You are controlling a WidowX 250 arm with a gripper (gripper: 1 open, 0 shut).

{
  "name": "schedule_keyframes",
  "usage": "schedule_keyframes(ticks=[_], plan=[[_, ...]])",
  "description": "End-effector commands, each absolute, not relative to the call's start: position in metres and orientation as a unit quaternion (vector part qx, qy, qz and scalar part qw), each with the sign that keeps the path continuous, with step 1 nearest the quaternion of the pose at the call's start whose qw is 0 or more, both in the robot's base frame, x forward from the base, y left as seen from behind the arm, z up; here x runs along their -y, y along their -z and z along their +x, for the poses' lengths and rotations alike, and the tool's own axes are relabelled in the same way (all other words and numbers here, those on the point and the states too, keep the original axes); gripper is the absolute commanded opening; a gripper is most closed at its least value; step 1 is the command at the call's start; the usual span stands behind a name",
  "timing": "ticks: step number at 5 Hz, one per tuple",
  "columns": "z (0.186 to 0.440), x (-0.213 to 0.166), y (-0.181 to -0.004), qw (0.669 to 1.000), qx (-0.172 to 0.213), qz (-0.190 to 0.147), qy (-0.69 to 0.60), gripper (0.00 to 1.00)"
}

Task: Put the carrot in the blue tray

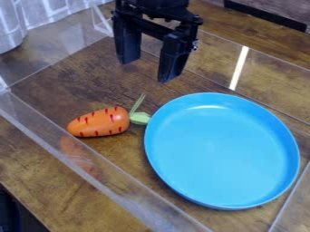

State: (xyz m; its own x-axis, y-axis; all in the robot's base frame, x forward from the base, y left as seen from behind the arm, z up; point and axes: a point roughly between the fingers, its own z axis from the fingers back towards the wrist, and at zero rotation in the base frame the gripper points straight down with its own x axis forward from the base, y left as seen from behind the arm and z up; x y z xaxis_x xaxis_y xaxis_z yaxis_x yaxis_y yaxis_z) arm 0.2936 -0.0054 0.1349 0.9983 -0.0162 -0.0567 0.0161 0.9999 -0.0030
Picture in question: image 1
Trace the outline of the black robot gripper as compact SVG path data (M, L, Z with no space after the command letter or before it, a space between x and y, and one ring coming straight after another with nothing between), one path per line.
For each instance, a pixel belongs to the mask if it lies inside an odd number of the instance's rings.
M188 6L189 0L115 0L113 30L119 61L129 64L141 58L142 34L164 39L160 82L169 82L182 74L192 52L188 40L197 40L204 24ZM146 20L144 15L152 20L178 21L180 26L173 30Z

